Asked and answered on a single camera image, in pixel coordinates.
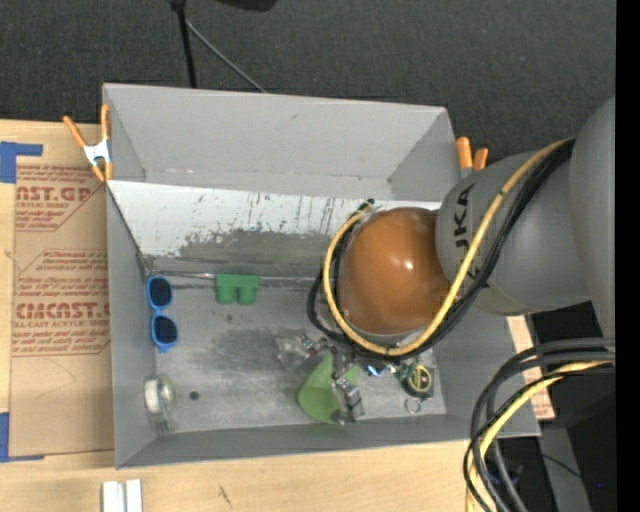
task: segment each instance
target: white object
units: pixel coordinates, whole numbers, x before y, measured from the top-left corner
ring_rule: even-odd
[[[160,414],[160,394],[158,393],[159,379],[151,379],[144,383],[144,403],[151,414]]]
[[[142,482],[139,479],[104,482],[102,512],[142,512]]]

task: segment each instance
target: blue sunglasses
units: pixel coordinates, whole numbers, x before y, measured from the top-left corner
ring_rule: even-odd
[[[173,288],[164,276],[151,276],[146,284],[147,299],[154,314],[151,318],[151,339],[164,353],[178,342],[178,326],[162,310],[173,302]]]

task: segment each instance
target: green object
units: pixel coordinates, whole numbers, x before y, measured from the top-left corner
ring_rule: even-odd
[[[427,367],[415,363],[402,364],[397,368],[395,376],[411,396],[423,399],[433,396],[433,376]]]
[[[218,274],[216,276],[216,300],[231,304],[238,297],[238,304],[248,306],[256,301],[260,278],[252,275]]]
[[[298,403],[302,410],[312,418],[324,423],[335,423],[331,419],[331,415],[338,410],[338,401],[331,389],[331,384],[333,384],[331,359],[332,356],[329,355],[316,366],[298,393]],[[344,374],[344,377],[351,384],[357,384],[358,367],[351,368]]]

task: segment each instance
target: yellow cable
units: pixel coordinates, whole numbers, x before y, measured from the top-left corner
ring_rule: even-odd
[[[453,284],[449,289],[449,293],[447,294],[447,296],[445,297],[442,303],[442,306],[440,306],[438,313],[436,313],[436,316],[434,317],[433,321],[427,326],[427,328],[424,331],[422,331],[422,333],[420,333],[420,335],[418,335],[416,339],[407,343],[406,345],[402,345],[400,347],[387,348],[387,347],[381,347],[380,345],[370,342],[369,340],[363,338],[357,332],[355,332],[349,326],[349,324],[347,324],[344,317],[338,310],[338,306],[333,296],[333,291],[331,290],[331,262],[333,260],[333,253],[335,252],[336,246],[338,245],[339,241],[342,239],[344,234],[351,228],[351,226],[353,226],[365,215],[366,211],[360,211],[354,214],[347,222],[345,222],[345,224],[342,225],[342,227],[338,230],[338,232],[334,235],[333,239],[331,240],[329,244],[329,248],[327,249],[327,254],[324,259],[324,266],[322,269],[322,284],[324,287],[324,293],[327,297],[327,302],[329,303],[329,309],[331,311],[331,314],[333,315],[333,318],[336,320],[336,322],[338,323],[340,328],[344,331],[344,333],[352,341],[354,341],[361,347],[369,350],[370,352],[374,352],[380,355],[387,355],[391,357],[408,354],[409,352],[422,346],[429,339],[429,337],[435,332],[438,326],[442,323],[442,321],[444,320],[444,317],[446,316],[447,312],[451,308],[451,305],[453,304],[456,298],[456,295],[462,286],[462,283],[467,274],[467,271],[471,267],[473,258],[475,257],[480,247],[480,244],[485,238],[485,234],[489,229],[489,225],[493,217],[495,216],[496,212],[498,211],[498,208],[500,208],[500,206],[502,205],[502,202],[504,201],[504,197],[507,194],[509,194],[509,192],[511,192],[513,187],[527,173],[527,171],[529,171],[536,163],[538,163],[539,160],[545,158],[547,155],[552,153],[557,147],[559,147],[564,142],[565,140],[555,142],[554,144],[551,144],[546,148],[538,151],[535,155],[529,158],[518,170],[516,170],[516,172],[514,172],[511,175],[511,177],[505,182],[505,184],[502,186],[498,194],[496,194],[496,196],[494,197],[491,205],[489,206],[489,209],[487,210],[484,217],[482,218],[482,221],[478,227],[478,231],[473,237],[473,240],[471,242],[471,245],[469,246],[467,254],[463,259],[462,264],[460,265],[460,269],[458,270],[458,273],[456,274],[456,278],[454,279]]]
[[[420,378],[421,373],[427,376],[426,386],[423,386],[422,379]],[[413,383],[413,387],[416,391],[424,392],[431,387],[431,374],[424,365],[419,364],[416,365],[413,375],[410,377],[410,381]]]
[[[608,361],[570,363],[570,364],[561,366],[557,370],[551,372],[550,375],[553,375],[555,373],[579,372],[582,370],[588,370],[589,368],[594,368],[596,366],[606,364],[607,362]],[[522,394],[522,396],[518,397],[518,399],[515,400],[507,408],[507,410],[504,411],[504,413],[502,413],[502,415],[496,420],[496,422],[493,425],[491,425],[491,427],[489,427],[489,429],[482,436],[482,440],[480,441],[480,453],[482,454],[483,460],[484,460],[484,456],[487,453],[487,450],[489,449],[489,446],[491,446],[491,443],[493,442],[495,437],[498,435],[498,432],[500,432],[504,424],[507,421],[509,421],[511,416],[513,416],[516,413],[516,411],[520,409],[520,407],[522,407],[527,402],[527,400],[529,400],[529,398],[535,395],[538,391],[551,386],[552,384],[558,382],[559,380],[562,380],[563,378],[564,376],[559,375],[556,378],[538,382],[535,386],[532,386],[529,389],[527,389]],[[471,466],[471,471],[469,475],[470,475],[471,481],[474,482],[475,484],[478,478],[478,470],[476,465],[473,462],[471,462],[471,464],[472,466]],[[467,489],[467,493],[465,497],[465,510],[466,512],[474,512],[474,508],[475,508],[475,499],[473,497],[473,494],[471,493],[471,490]]]

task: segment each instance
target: blue tape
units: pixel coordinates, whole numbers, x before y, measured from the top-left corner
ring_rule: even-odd
[[[16,182],[16,157],[42,156],[42,144],[0,142],[0,182]]]
[[[9,413],[0,414],[0,463],[14,460],[39,460],[42,456],[9,457]]]

